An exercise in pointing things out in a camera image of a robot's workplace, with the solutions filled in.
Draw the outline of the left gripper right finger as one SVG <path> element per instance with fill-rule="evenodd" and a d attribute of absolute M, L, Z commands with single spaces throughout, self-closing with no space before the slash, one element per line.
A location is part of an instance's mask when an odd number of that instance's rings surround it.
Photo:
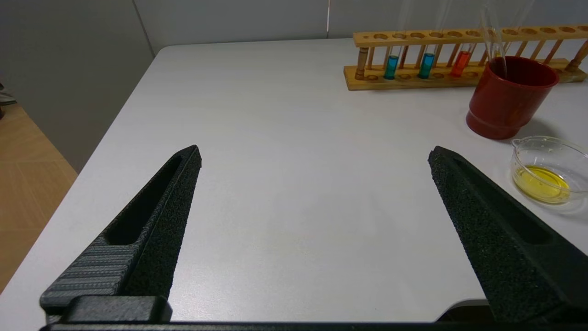
<path fill-rule="evenodd" d="M 428 163 L 494 318 L 586 322 L 586 254 L 458 153 L 436 146 Z"/>

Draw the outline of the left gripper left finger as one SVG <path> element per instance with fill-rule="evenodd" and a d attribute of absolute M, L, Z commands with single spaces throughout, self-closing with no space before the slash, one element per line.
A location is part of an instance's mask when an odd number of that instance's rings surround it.
<path fill-rule="evenodd" d="M 197 145 L 174 153 L 42 293 L 46 321 L 82 296 L 167 299 L 201 167 Z"/>

